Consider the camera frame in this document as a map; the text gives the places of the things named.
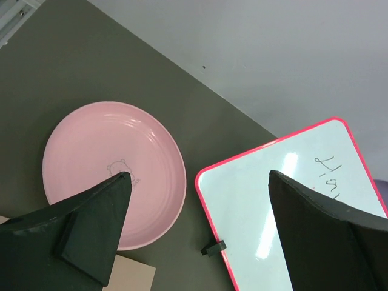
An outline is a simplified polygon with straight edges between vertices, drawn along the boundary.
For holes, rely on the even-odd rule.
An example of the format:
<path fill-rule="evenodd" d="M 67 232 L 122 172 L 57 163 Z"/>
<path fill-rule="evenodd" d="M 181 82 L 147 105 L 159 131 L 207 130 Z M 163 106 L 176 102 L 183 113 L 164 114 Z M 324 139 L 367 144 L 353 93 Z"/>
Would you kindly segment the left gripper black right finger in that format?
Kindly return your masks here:
<path fill-rule="evenodd" d="M 387 290 L 387 219 L 269 173 L 293 290 Z"/>

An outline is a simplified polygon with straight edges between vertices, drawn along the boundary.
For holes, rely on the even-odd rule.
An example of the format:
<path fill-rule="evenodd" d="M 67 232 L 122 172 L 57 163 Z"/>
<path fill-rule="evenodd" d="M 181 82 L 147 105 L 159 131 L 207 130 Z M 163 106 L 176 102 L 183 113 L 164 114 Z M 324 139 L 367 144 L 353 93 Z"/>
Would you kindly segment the pink plate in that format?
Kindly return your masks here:
<path fill-rule="evenodd" d="M 42 159 L 50 204 L 118 173 L 130 175 L 132 194 L 119 250 L 147 246 L 178 219 L 186 197 L 186 169 L 172 135 L 134 105 L 102 101 L 68 114 L 52 131 Z"/>

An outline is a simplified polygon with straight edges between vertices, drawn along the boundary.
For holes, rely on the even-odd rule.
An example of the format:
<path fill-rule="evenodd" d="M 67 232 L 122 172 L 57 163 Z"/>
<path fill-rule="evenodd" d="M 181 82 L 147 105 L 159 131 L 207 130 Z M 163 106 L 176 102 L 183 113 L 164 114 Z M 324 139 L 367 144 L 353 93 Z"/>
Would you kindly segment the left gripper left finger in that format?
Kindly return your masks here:
<path fill-rule="evenodd" d="M 1 224 L 1 290 L 102 290 L 132 192 L 118 173 L 82 193 Z"/>

